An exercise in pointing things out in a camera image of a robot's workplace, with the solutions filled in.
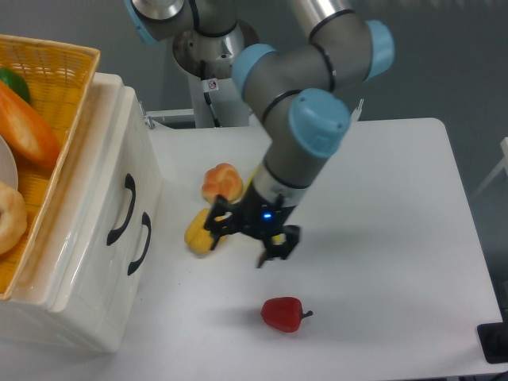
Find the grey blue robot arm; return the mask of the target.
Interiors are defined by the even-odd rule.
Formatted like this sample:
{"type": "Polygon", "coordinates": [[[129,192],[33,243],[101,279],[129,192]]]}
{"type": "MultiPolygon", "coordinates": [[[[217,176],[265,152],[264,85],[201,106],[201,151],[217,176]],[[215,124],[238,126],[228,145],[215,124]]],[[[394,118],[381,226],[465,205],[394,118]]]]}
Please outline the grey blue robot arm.
{"type": "Polygon", "coordinates": [[[391,31],[361,19],[347,1],[291,4],[308,42],[283,55],[249,44],[233,1],[127,1],[147,42],[170,38],[174,57],[202,80],[231,79],[271,146],[238,202],[213,193],[204,228],[213,244],[242,233],[264,244],[261,261],[285,260],[300,239],[287,219],[350,126],[336,90],[390,68],[391,31]]]}

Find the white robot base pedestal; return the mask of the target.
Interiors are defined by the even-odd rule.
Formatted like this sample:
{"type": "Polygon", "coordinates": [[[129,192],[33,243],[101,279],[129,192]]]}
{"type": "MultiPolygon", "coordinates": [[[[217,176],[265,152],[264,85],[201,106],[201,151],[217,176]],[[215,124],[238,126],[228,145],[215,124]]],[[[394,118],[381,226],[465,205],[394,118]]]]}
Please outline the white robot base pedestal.
{"type": "Polygon", "coordinates": [[[194,122],[198,128],[246,126],[251,110],[242,100],[233,78],[233,64],[251,44],[259,41],[255,30],[235,12],[199,16],[182,25],[176,19],[145,20],[151,37],[173,39],[172,53],[187,76],[194,122]]]}

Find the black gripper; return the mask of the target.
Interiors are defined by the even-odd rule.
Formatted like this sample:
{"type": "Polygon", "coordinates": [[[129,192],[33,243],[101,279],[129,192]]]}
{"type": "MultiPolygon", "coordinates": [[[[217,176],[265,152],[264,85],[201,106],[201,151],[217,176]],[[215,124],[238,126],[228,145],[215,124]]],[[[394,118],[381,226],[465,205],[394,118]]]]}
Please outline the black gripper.
{"type": "Polygon", "coordinates": [[[286,225],[295,206],[285,206],[285,201],[281,194],[274,201],[266,200],[253,184],[236,205],[218,195],[204,222],[204,229],[212,240],[210,249],[214,250],[222,237],[243,233],[264,244],[258,268],[267,261],[287,260],[300,241],[301,228],[286,225]]]}

